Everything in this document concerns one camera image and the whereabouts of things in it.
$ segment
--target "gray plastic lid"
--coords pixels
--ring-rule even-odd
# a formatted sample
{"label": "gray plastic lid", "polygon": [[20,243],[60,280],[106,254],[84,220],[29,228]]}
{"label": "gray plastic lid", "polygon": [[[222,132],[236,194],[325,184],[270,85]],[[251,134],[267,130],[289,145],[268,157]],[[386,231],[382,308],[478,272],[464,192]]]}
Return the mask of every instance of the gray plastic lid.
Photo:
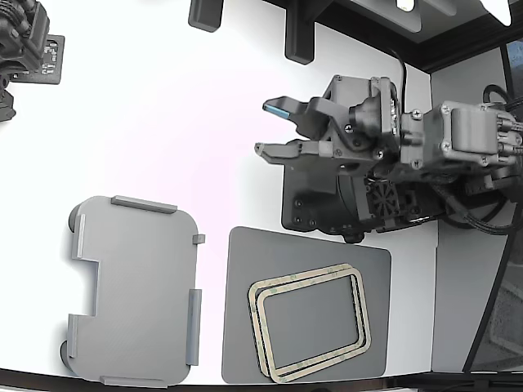
{"label": "gray plastic lid", "polygon": [[79,377],[106,385],[167,387],[198,364],[204,236],[175,206],[94,197],[69,218],[73,258],[98,263],[94,316],[69,315],[60,353]]}

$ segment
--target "black clamp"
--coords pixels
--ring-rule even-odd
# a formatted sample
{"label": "black clamp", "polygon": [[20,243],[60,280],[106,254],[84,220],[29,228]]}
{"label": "black clamp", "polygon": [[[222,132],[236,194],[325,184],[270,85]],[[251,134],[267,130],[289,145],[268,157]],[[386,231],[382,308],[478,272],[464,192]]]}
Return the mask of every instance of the black clamp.
{"label": "black clamp", "polygon": [[[314,59],[315,21],[334,0],[288,0],[285,57],[300,64]],[[189,25],[210,33],[220,28],[223,0],[191,0]]]}

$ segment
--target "cable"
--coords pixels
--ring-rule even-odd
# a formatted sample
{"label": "cable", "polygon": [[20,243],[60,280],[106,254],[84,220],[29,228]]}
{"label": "cable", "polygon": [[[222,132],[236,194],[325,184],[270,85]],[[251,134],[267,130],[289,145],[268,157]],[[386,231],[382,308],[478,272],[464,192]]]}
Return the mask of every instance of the cable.
{"label": "cable", "polygon": [[24,8],[19,3],[0,0],[0,16],[5,17],[22,35],[30,33],[31,25],[27,20]]}
{"label": "cable", "polygon": [[497,84],[490,84],[483,90],[483,103],[489,104],[491,102],[490,100],[490,94],[495,92],[499,96],[501,96],[505,102],[510,102],[512,98],[508,95],[507,91],[503,90],[500,86]]}
{"label": "cable", "polygon": [[[492,209],[492,211],[490,211],[487,215],[485,215],[482,218],[480,218],[481,221],[490,222],[491,220],[493,220],[501,212],[501,210],[503,210],[503,208],[506,205],[507,205],[507,198],[503,196],[498,201],[496,206]],[[462,230],[474,229],[474,227],[471,226],[469,223],[467,223],[467,222],[458,222],[458,221],[452,219],[450,216],[444,216],[443,218],[441,218],[441,220],[444,221],[446,224],[455,227],[456,229],[462,229]]]}
{"label": "cable", "polygon": [[401,75],[401,109],[400,109],[400,112],[403,114],[405,113],[405,91],[407,89],[407,65],[405,65],[405,62],[403,61],[403,59],[401,58],[400,55],[398,55],[398,52],[395,51],[394,49],[391,49],[389,47],[389,51],[394,55],[394,57],[396,59],[398,59],[398,61],[400,62],[401,64],[401,69],[402,69],[402,72],[403,74]]}
{"label": "cable", "polygon": [[490,84],[483,90],[484,104],[491,103],[490,94],[492,94],[493,92],[495,92],[505,100],[505,110],[508,112],[512,112],[517,107],[523,105],[523,96],[514,99],[507,93],[505,89],[501,88],[497,84]]}
{"label": "cable", "polygon": [[514,231],[523,229],[523,219],[519,219],[516,223],[505,226],[491,225],[487,222],[484,222],[473,216],[470,210],[463,206],[461,202],[459,202],[456,197],[451,194],[444,186],[431,184],[431,187],[438,194],[438,196],[443,198],[443,200],[469,225],[474,226],[483,233],[490,235],[509,235]]}

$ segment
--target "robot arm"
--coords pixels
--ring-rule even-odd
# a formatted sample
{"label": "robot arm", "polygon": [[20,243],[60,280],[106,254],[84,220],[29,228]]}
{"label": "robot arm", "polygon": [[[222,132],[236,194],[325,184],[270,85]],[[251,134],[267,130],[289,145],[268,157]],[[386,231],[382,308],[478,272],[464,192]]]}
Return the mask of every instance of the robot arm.
{"label": "robot arm", "polygon": [[64,38],[48,41],[50,20],[35,0],[0,0],[0,122],[11,120],[10,81],[58,84]]}
{"label": "robot arm", "polygon": [[285,166],[285,228],[358,243],[373,229],[463,216],[504,202],[504,194],[518,201],[523,123],[493,104],[401,109],[388,78],[341,76],[308,103],[280,97],[264,104],[306,138],[255,147],[268,163]]}

